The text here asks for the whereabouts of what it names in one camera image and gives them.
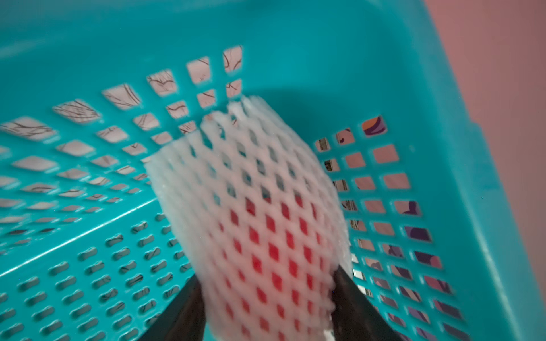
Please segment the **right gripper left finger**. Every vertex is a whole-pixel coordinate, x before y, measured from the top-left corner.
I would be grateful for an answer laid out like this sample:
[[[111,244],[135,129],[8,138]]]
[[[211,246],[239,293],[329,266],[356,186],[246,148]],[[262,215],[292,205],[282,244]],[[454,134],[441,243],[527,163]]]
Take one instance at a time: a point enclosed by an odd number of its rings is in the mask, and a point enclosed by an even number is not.
[[[192,276],[139,340],[202,341],[205,328],[202,288],[197,277]]]

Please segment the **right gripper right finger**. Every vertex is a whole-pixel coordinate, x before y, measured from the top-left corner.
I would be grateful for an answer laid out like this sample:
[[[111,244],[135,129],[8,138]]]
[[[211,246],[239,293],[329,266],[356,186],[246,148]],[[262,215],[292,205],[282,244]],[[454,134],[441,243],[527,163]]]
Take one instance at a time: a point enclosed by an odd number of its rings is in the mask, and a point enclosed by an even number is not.
[[[401,341],[342,267],[334,271],[331,314],[335,340]]]

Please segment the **netted apple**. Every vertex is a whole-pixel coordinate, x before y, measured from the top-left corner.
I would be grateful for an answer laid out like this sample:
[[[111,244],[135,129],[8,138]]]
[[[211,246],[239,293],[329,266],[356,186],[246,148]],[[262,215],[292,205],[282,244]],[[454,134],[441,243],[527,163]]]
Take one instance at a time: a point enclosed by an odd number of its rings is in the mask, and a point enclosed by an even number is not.
[[[351,270],[338,192],[259,97],[212,112],[146,164],[217,340],[325,340],[334,271]]]

